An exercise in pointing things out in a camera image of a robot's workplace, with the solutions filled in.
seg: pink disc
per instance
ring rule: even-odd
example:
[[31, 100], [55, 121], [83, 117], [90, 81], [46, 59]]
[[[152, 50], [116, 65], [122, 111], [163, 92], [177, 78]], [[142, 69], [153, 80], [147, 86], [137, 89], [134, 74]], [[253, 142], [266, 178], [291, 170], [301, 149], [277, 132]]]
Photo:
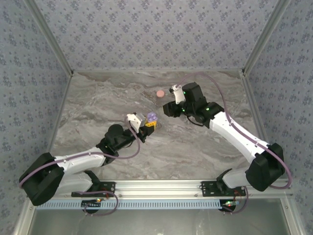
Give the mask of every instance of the pink disc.
[[159, 90], [159, 91], [156, 92], [156, 95], [157, 95], [157, 97], [162, 98], [162, 97], [165, 96], [165, 92], [162, 91], [162, 90]]

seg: small orange object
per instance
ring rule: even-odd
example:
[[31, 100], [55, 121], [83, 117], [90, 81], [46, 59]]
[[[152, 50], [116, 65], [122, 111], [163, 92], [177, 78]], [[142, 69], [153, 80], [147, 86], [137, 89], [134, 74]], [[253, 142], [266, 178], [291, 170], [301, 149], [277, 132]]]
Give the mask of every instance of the small orange object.
[[159, 91], [156, 92], [156, 95], [157, 95], [157, 97], [159, 97], [159, 98], [163, 98], [163, 97], [165, 96], [165, 92], [162, 91], [162, 90], [159, 90]]

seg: marble surface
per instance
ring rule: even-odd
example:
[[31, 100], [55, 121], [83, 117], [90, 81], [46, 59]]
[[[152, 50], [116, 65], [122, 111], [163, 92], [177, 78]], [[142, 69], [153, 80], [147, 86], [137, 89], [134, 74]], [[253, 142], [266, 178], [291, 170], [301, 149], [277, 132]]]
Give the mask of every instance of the marble surface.
[[[251, 111], [238, 72], [207, 72], [225, 93], [231, 116], [256, 134]], [[186, 117], [167, 117], [162, 105], [174, 100], [168, 89], [186, 72], [80, 72], [75, 73], [67, 95], [52, 154], [68, 155], [100, 142], [110, 125], [123, 123], [128, 113], [158, 116], [156, 131], [141, 144], [130, 160], [115, 160], [95, 168], [100, 179], [200, 179], [216, 178], [224, 170], [247, 165], [245, 158], [219, 134], [188, 122]], [[200, 76], [196, 81], [207, 101], [221, 105], [214, 84]], [[165, 97], [157, 98], [158, 90]], [[120, 156], [136, 152], [137, 145], [121, 149]]]

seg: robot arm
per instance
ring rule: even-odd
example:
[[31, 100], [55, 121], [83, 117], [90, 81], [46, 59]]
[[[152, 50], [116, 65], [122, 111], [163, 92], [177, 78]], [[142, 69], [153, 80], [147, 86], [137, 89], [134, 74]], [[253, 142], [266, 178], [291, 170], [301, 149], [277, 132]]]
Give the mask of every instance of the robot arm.
[[215, 102], [206, 102], [197, 83], [189, 83], [183, 87], [174, 85], [170, 92], [174, 93], [175, 101], [163, 106], [165, 115], [169, 117], [179, 117], [182, 114], [187, 117], [193, 116], [198, 123], [227, 139], [250, 163], [248, 169], [230, 169], [222, 173], [217, 178], [221, 191], [249, 184], [259, 191], [264, 191], [284, 174], [285, 169], [283, 166], [262, 149], [259, 144], [267, 146], [281, 160], [284, 160], [281, 146], [276, 143], [269, 145], [252, 135], [233, 119], [230, 119], [231, 123], [235, 124], [246, 136], [255, 140], [257, 144], [253, 144], [246, 137], [239, 134], [229, 123], [226, 113], [220, 105]]
[[88, 169], [110, 164], [119, 158], [118, 150], [129, 146], [136, 137], [144, 143], [146, 137], [155, 130], [156, 117], [150, 122], [144, 115], [134, 113], [128, 114], [127, 119], [132, 131], [114, 124], [109, 127], [100, 143], [87, 151], [56, 157], [50, 153], [42, 154], [19, 180], [20, 187], [25, 190], [33, 205], [41, 205], [54, 195], [101, 191], [103, 185]]

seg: patterned wallpaper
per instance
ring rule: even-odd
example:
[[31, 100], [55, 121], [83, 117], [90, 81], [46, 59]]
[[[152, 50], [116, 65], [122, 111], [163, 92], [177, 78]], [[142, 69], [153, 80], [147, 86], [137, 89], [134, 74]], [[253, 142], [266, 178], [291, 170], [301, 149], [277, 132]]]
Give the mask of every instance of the patterned wallpaper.
[[0, 9], [0, 234], [10, 235], [26, 196], [18, 178], [47, 149], [68, 78], [24, 2]]
[[277, 0], [36, 0], [74, 70], [242, 68]]
[[292, 0], [249, 75], [271, 141], [281, 143], [313, 235], [313, 2]]

